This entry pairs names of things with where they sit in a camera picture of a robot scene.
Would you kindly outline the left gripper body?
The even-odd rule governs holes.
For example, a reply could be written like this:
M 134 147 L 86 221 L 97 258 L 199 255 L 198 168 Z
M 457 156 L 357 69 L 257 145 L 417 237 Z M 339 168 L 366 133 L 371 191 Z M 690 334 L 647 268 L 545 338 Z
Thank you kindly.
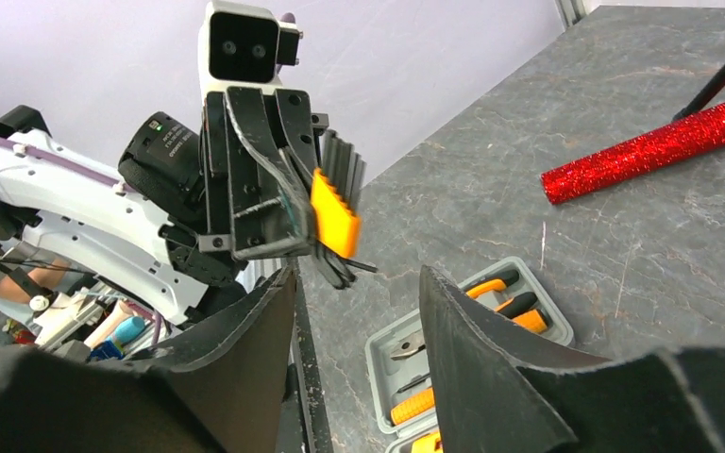
M 318 149 L 328 130 L 312 113 Z M 174 269 L 212 287 L 226 287 L 252 260 L 233 255 L 230 154 L 239 149 L 227 111 L 227 91 L 211 92 L 201 127 L 192 131 L 164 112 L 136 132 L 119 160 L 126 183 L 167 214 L 160 229 Z M 312 209 L 311 188 L 306 188 Z M 312 210 L 311 249 L 316 225 Z

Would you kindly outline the orange hex key set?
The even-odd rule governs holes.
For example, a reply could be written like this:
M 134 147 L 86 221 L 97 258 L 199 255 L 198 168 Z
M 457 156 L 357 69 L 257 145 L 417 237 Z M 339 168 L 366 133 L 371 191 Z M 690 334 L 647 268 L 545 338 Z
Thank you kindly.
M 362 220 L 358 213 L 366 162 L 354 145 L 329 129 L 323 135 L 319 166 L 312 174 L 311 205 L 316 241 L 312 260 L 337 290 L 356 281 L 355 269 L 375 273 L 377 267 L 354 260 Z

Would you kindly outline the orange handled screwdriver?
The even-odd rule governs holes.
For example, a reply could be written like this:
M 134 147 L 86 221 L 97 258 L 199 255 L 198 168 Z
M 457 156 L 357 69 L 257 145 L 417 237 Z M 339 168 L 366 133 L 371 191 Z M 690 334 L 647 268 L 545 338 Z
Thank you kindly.
M 424 373 L 398 387 L 388 420 L 393 426 L 404 424 L 435 406 L 430 374 Z

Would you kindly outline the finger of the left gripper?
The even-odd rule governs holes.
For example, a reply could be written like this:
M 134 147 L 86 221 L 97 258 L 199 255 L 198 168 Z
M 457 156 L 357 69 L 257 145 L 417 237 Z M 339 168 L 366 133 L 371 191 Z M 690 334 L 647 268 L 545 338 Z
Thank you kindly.
M 277 89 L 275 97 L 289 156 L 306 188 L 317 166 L 310 98 L 300 90 Z
M 227 111 L 239 149 L 230 154 L 233 255 L 261 260 L 311 249 L 312 209 L 289 152 L 277 94 L 227 89 Z

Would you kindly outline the orange tape measure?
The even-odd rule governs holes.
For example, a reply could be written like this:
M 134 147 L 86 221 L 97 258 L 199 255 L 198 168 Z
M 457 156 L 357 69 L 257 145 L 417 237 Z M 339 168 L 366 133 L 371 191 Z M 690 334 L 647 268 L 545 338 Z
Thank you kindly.
M 439 431 L 434 431 L 416 439 L 411 445 L 410 452 L 443 453 L 441 433 Z

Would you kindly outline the orange handled pliers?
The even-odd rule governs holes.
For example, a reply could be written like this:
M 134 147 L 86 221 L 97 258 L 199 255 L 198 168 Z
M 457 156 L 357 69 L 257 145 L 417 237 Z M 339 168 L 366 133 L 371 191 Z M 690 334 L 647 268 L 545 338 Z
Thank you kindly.
M 521 274 L 518 270 L 508 269 L 479 277 L 464 285 L 463 290 L 468 297 L 478 299 L 487 293 L 504 293 L 520 280 Z M 552 321 L 541 310 L 539 298 L 534 291 L 509 297 L 496 306 L 494 311 L 536 334 L 544 333 L 552 326 Z M 402 338 L 390 352 L 389 358 L 393 361 L 405 360 L 425 348 L 423 331 L 418 329 Z

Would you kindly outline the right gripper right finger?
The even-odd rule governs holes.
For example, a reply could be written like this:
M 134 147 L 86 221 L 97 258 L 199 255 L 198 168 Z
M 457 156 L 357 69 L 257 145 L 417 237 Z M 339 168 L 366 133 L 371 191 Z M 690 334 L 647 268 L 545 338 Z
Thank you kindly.
M 660 452 L 642 366 L 546 340 L 424 266 L 419 309 L 448 452 Z

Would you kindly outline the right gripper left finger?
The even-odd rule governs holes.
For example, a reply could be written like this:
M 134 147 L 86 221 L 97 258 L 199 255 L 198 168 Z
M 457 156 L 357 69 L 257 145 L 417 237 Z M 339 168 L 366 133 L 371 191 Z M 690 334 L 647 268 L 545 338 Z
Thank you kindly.
M 273 452 L 295 324 L 296 277 L 287 265 L 235 304 L 129 359 L 175 399 L 192 440 L 162 440 L 148 452 Z

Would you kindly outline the grey plastic tool case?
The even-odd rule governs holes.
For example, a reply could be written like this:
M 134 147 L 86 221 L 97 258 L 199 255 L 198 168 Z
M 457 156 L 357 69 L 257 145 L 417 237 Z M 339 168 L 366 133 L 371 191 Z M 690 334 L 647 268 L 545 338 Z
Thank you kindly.
M 538 277 L 518 257 L 507 257 L 454 290 L 437 272 L 419 278 L 419 307 L 372 335 L 365 354 L 375 417 L 395 435 L 389 452 L 411 452 L 416 441 L 443 431 L 454 447 L 488 448 L 471 440 L 493 428 L 475 415 L 495 417 L 507 428 L 525 421 L 541 433 L 496 441 L 501 451 L 544 451 L 574 436 L 549 403 L 515 369 L 572 364 L 574 329 Z

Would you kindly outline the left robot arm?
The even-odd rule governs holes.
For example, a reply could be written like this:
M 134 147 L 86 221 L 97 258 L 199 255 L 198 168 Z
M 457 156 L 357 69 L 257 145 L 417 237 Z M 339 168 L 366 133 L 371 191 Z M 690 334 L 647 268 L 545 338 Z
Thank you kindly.
M 55 143 L 34 109 L 4 125 L 0 241 L 78 264 L 174 325 L 239 301 L 253 260 L 314 255 L 346 284 L 316 196 L 348 144 L 302 91 L 210 92 L 196 130 L 157 112 L 116 168 Z

